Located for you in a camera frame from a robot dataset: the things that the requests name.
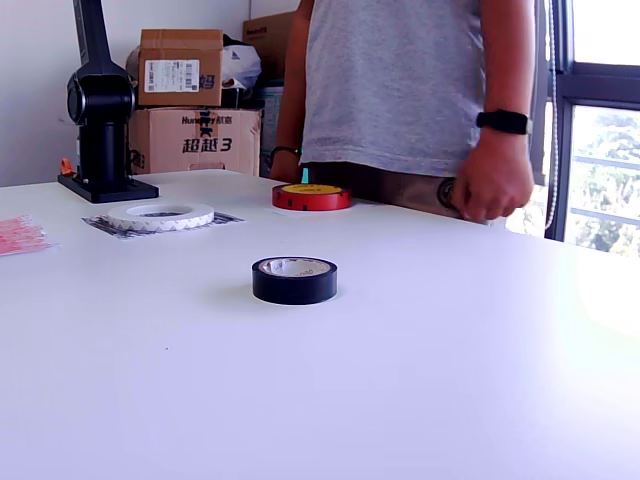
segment watch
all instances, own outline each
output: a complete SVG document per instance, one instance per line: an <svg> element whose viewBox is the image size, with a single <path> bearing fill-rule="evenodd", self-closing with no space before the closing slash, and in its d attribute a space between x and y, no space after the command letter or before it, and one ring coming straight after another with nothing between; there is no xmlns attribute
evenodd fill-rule
<svg viewBox="0 0 640 480"><path fill-rule="evenodd" d="M521 113L509 112L507 110L496 110L495 112L482 112L476 120L478 128L489 127L498 132L510 133L513 135L530 135L533 124L529 117Z"/></svg>
<svg viewBox="0 0 640 480"><path fill-rule="evenodd" d="M273 159L276 157L276 153L278 152L289 152L296 155L298 158L302 156L302 150L300 148L293 147L276 147L271 150L271 155L269 155L269 168L273 166Z"/></svg>

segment black robotic arm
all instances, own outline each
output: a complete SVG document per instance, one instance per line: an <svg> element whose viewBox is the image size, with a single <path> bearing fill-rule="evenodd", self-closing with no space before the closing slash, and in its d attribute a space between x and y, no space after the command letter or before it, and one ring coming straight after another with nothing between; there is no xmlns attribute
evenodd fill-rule
<svg viewBox="0 0 640 480"><path fill-rule="evenodd" d="M74 0L82 66L69 84L69 116L80 127L78 173L60 183L92 203L156 198L127 172L126 126L135 108L129 75L113 63L101 0Z"/></svg>

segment red tape roll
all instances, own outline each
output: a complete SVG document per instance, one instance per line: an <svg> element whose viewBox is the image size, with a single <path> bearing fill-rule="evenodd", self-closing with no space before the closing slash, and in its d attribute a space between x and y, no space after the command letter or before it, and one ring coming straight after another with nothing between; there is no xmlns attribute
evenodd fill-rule
<svg viewBox="0 0 640 480"><path fill-rule="evenodd" d="M273 206L298 212L329 212L351 207L351 192L326 185L284 185L273 189Z"/></svg>

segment white wall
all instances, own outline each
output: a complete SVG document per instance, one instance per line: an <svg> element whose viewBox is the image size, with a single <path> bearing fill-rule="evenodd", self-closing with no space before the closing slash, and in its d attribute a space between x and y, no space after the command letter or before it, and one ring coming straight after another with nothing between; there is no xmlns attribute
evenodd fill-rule
<svg viewBox="0 0 640 480"><path fill-rule="evenodd" d="M103 0L113 60L143 28L221 28L241 38L249 0ZM75 155L66 85L80 66L72 0L0 0L0 187L55 180Z"/></svg>
<svg viewBox="0 0 640 480"><path fill-rule="evenodd" d="M300 0L253 0L251 18L292 12L298 8L299 4Z"/></svg>

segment hand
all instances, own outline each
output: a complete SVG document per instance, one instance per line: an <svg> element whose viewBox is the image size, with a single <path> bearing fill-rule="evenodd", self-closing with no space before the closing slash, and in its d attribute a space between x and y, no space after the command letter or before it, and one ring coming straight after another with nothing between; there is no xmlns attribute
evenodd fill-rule
<svg viewBox="0 0 640 480"><path fill-rule="evenodd" d="M511 216L532 193L528 137L485 129L460 169L452 202L465 219L485 223Z"/></svg>
<svg viewBox="0 0 640 480"><path fill-rule="evenodd" d="M297 155L287 151L276 153L271 167L271 180L283 183L300 183L302 181L302 168Z"/></svg>

